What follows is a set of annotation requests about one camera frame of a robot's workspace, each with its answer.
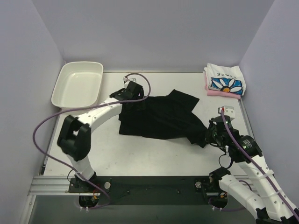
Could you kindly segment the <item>black t shirt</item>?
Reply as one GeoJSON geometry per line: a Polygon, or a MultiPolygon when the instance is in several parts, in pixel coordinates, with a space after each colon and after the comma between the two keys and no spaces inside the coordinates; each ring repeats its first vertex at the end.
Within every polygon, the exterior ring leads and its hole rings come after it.
{"type": "Polygon", "coordinates": [[[119,134],[160,140],[187,138],[204,148],[207,128],[192,112],[198,102],[199,98],[172,90],[166,96],[125,104],[119,115],[119,134]]]}

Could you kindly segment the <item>white plastic bin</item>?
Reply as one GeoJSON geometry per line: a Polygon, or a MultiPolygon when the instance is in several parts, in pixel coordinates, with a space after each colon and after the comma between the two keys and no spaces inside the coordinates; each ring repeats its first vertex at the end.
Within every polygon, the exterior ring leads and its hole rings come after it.
{"type": "Polygon", "coordinates": [[[64,110],[96,105],[100,95],[103,65],[98,62],[71,62],[58,75],[51,102],[64,110]]]}

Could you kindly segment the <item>white daisy print t shirt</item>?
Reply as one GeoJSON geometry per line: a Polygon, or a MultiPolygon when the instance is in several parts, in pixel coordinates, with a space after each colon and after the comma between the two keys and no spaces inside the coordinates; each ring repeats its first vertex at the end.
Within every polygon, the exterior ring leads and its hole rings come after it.
{"type": "Polygon", "coordinates": [[[239,66],[225,67],[208,63],[204,71],[209,89],[244,95],[246,83],[239,66]]]}

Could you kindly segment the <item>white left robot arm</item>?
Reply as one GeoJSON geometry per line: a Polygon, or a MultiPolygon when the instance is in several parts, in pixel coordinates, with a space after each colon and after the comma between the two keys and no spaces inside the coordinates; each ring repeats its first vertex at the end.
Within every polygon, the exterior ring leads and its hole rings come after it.
{"type": "Polygon", "coordinates": [[[76,117],[69,115],[64,119],[57,145],[76,169],[76,177],[80,179],[79,186],[83,191],[90,192],[96,186],[94,179],[96,173],[88,158],[93,131],[119,115],[123,105],[132,100],[139,101],[142,97],[144,97],[143,87],[129,80],[125,82],[124,88],[110,94],[99,108],[91,109],[76,117]]]}

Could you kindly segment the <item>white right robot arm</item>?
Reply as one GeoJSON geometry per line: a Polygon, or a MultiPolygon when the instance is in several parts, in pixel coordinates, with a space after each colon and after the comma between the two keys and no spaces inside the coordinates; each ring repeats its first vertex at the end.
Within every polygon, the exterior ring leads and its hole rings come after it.
{"type": "Polygon", "coordinates": [[[244,187],[228,170],[220,167],[209,175],[211,185],[237,200],[258,224],[297,224],[299,209],[286,196],[267,165],[262,150],[248,135],[240,135],[229,116],[209,120],[208,143],[215,145],[250,179],[256,192],[244,187]]]}

